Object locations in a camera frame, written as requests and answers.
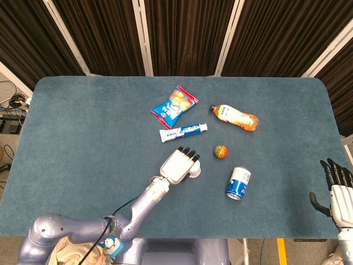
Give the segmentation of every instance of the beige cloth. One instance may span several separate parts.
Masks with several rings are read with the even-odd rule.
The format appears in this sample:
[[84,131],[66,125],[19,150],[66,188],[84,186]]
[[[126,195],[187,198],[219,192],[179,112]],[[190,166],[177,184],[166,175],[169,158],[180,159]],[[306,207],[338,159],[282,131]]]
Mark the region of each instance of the beige cloth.
[[[73,244],[67,237],[63,237],[56,244],[47,265],[77,265],[92,243]],[[84,260],[83,265],[110,265],[111,259],[106,255],[108,250],[96,246],[94,250]]]

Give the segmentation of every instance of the blue can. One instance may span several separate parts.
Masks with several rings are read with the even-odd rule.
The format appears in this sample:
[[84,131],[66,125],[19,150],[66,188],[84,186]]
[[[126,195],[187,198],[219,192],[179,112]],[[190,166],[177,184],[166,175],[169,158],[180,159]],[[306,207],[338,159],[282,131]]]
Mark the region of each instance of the blue can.
[[251,173],[247,168],[235,167],[227,187],[227,196],[234,200],[241,200],[244,197],[250,176]]

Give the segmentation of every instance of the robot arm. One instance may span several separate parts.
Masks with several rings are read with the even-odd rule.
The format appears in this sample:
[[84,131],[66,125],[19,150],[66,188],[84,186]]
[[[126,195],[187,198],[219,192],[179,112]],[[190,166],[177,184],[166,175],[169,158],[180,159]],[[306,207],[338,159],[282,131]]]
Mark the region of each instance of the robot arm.
[[320,205],[313,192],[310,192],[311,204],[317,211],[332,217],[340,233],[338,240],[343,253],[345,265],[353,265],[353,176],[346,169],[341,168],[333,160],[328,163],[320,161],[326,174],[326,181],[331,197],[331,209]]
[[170,184],[178,184],[192,175],[200,174],[199,155],[189,148],[179,147],[162,164],[162,176],[153,177],[150,185],[131,206],[132,218],[121,214],[103,219],[73,219],[60,214],[45,214],[38,217],[30,228],[19,251],[17,265],[44,265],[59,239],[68,236],[72,243],[89,243],[102,239],[111,232],[122,242],[130,242],[151,210],[164,197]]

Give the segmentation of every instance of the yellow stripe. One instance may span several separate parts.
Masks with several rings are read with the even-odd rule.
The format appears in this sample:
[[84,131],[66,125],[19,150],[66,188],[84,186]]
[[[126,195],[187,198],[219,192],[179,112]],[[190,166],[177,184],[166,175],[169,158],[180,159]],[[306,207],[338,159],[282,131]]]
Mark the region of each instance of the yellow stripe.
[[286,248],[284,238],[277,239],[278,257],[280,258],[280,265],[287,265]]

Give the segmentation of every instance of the colorful ball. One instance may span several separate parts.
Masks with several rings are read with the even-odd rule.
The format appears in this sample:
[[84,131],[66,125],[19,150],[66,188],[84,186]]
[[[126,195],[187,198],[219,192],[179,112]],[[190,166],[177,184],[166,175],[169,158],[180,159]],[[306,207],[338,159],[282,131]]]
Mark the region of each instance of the colorful ball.
[[228,149],[224,145],[217,145],[213,153],[218,158],[225,158],[228,154]]

